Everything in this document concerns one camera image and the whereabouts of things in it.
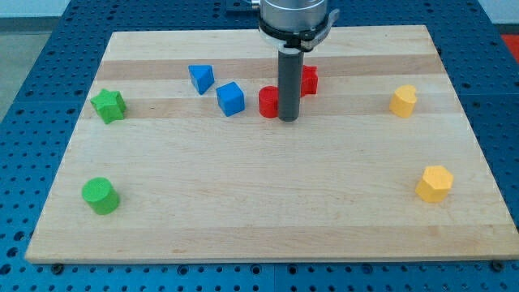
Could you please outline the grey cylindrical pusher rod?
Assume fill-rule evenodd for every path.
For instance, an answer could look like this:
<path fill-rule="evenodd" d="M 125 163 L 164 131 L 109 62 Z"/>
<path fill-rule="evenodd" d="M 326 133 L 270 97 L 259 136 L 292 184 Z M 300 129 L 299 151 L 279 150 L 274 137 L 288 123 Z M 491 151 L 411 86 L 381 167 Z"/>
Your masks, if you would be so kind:
<path fill-rule="evenodd" d="M 299 116 L 304 53 L 278 52 L 278 118 L 293 122 Z"/>

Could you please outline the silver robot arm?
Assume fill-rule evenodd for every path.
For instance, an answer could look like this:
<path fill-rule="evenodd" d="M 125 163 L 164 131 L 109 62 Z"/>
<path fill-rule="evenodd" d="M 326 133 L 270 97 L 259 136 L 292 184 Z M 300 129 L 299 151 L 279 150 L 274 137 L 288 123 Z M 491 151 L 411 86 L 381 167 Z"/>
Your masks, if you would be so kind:
<path fill-rule="evenodd" d="M 298 119 L 304 54 L 322 43 L 341 11 L 328 0 L 251 0 L 259 12 L 259 33 L 278 52 L 278 118 Z"/>

